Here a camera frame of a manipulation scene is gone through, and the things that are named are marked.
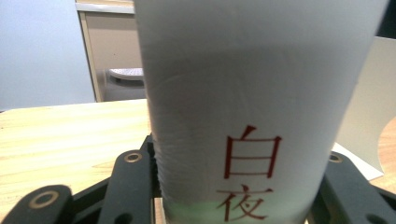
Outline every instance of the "gray wall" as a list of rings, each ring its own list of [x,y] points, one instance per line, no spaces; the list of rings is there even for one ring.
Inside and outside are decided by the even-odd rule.
[[[0,40],[0,111],[94,102],[74,0],[1,0]]]

